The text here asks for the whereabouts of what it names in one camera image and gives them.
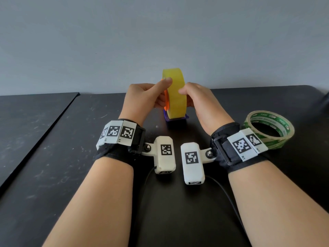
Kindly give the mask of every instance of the purple tape dispenser base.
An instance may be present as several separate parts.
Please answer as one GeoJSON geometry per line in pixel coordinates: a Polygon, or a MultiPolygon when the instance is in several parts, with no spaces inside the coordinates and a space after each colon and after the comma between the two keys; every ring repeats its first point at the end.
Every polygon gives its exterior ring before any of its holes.
{"type": "Polygon", "coordinates": [[[184,117],[181,117],[181,118],[175,118],[175,119],[170,119],[170,118],[168,117],[168,114],[167,114],[167,111],[166,111],[166,110],[163,110],[163,113],[164,113],[164,115],[165,115],[165,120],[166,120],[167,122],[175,121],[175,120],[186,120],[186,119],[189,118],[189,116],[188,116],[187,114],[185,114],[184,117]]]}

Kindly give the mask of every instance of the qr code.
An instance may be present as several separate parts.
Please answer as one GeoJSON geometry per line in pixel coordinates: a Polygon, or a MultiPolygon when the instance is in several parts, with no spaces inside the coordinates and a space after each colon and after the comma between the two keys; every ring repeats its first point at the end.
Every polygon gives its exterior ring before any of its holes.
{"type": "Polygon", "coordinates": [[[117,137],[121,126],[110,126],[107,136],[117,137]]]}
{"type": "Polygon", "coordinates": [[[249,134],[246,136],[253,145],[260,145],[261,141],[255,134],[249,134]]]}
{"type": "Polygon", "coordinates": [[[233,146],[239,153],[243,153],[251,149],[251,146],[245,141],[244,138],[234,141],[233,146]]]}
{"type": "Polygon", "coordinates": [[[186,163],[187,164],[196,164],[199,163],[198,154],[196,151],[186,152],[185,153],[186,163]]]}
{"type": "Polygon", "coordinates": [[[172,155],[171,145],[160,145],[161,155],[172,155]]]}
{"type": "Polygon", "coordinates": [[[134,128],[130,128],[127,126],[123,126],[121,130],[121,137],[127,138],[127,139],[132,139],[134,135],[134,128]]]}
{"type": "Polygon", "coordinates": [[[101,134],[101,137],[100,137],[99,139],[101,139],[101,138],[104,138],[104,137],[105,137],[107,129],[108,129],[108,127],[107,127],[107,128],[105,128],[105,129],[103,130],[103,132],[102,132],[102,134],[101,134]]]}

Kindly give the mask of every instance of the person's right hand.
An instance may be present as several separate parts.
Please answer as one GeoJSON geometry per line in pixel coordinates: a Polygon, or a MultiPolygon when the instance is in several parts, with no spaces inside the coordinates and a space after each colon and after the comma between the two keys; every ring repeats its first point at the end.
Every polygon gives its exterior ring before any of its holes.
{"type": "Polygon", "coordinates": [[[195,108],[202,128],[209,135],[212,135],[221,126],[234,122],[210,89],[188,82],[178,92],[181,95],[187,95],[187,106],[195,108]]]}

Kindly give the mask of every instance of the person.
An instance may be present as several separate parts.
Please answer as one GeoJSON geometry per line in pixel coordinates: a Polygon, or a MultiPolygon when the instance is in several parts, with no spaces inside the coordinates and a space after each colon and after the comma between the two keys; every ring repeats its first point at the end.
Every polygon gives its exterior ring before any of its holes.
{"type": "MultiPolygon", "coordinates": [[[[152,108],[163,108],[163,91],[171,78],[157,84],[132,84],[119,118],[143,125],[152,108]]],[[[186,83],[187,95],[205,132],[233,122],[212,92],[186,83]]],[[[95,161],[76,194],[47,237],[44,247],[128,246],[133,168],[119,160],[95,161]]],[[[270,161],[228,174],[247,236],[258,246],[329,246],[329,214],[270,161]]]]}

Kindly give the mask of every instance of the tape roll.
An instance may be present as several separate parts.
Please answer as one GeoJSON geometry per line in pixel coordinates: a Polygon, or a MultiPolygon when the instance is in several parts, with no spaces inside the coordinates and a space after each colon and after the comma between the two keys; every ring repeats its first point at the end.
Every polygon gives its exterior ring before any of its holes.
{"type": "Polygon", "coordinates": [[[295,133],[295,128],[289,120],[285,117],[269,111],[254,111],[248,114],[245,123],[245,128],[251,128],[251,130],[261,139],[261,141],[269,149],[278,149],[281,148],[287,140],[293,137],[295,133]],[[261,123],[268,125],[275,129],[280,137],[274,137],[262,133],[256,129],[252,123],[261,123]]]}
{"type": "Polygon", "coordinates": [[[168,88],[166,97],[165,110],[168,113],[169,119],[184,117],[186,114],[186,95],[180,95],[178,90],[185,85],[182,71],[179,68],[164,69],[162,78],[172,78],[172,84],[168,88]]]}

